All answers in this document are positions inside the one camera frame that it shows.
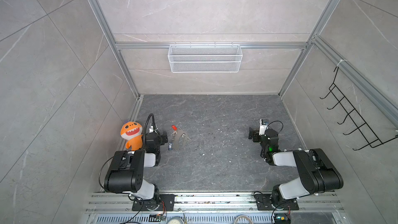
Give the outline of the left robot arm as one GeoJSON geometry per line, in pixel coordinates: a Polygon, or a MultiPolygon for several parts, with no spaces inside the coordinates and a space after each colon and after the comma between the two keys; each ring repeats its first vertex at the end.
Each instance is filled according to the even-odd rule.
{"type": "Polygon", "coordinates": [[[167,133],[152,132],[145,135],[145,149],[116,151],[109,159],[110,166],[104,179],[98,182],[103,190],[114,194],[127,194],[144,203],[159,204],[159,189],[144,180],[144,168],[157,167],[161,160],[160,146],[168,142],[167,133]]]}

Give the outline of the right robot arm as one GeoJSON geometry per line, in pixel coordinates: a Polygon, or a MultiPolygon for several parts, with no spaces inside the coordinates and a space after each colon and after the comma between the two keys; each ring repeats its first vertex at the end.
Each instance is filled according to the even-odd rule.
{"type": "Polygon", "coordinates": [[[279,149],[279,133],[271,128],[249,128],[248,138],[261,145],[260,156],[274,167],[293,167],[298,178],[273,187],[270,201],[274,208],[287,207],[300,197],[341,189],[343,178],[322,149],[279,149]]]}

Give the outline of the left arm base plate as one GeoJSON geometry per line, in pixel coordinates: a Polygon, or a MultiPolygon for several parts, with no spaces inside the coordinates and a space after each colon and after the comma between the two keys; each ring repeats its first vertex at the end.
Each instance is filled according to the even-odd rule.
{"type": "Polygon", "coordinates": [[[155,196],[151,200],[139,200],[135,198],[133,201],[132,211],[172,211],[175,205],[175,195],[161,194],[155,196]]]}

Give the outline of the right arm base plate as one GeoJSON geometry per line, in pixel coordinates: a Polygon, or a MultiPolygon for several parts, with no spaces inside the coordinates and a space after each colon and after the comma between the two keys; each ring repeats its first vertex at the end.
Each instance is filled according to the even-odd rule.
{"type": "Polygon", "coordinates": [[[298,211],[299,206],[296,199],[292,200],[282,200],[280,203],[272,202],[271,194],[258,194],[254,193],[253,197],[255,198],[257,209],[259,211],[298,211]]]}

